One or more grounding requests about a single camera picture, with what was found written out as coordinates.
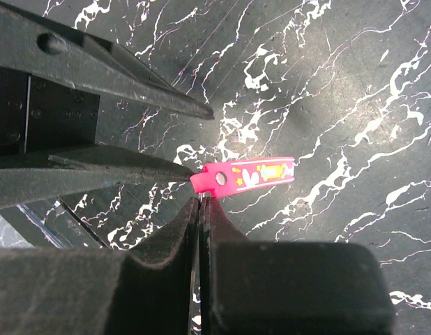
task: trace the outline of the black marble surface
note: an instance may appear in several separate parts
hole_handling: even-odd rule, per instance
[[[125,45],[215,110],[201,121],[103,97],[96,142],[195,170],[294,156],[291,186],[223,200],[233,223],[251,239],[368,246],[395,333],[431,334],[431,0],[9,2]],[[125,185],[67,201],[127,249],[192,194]]]

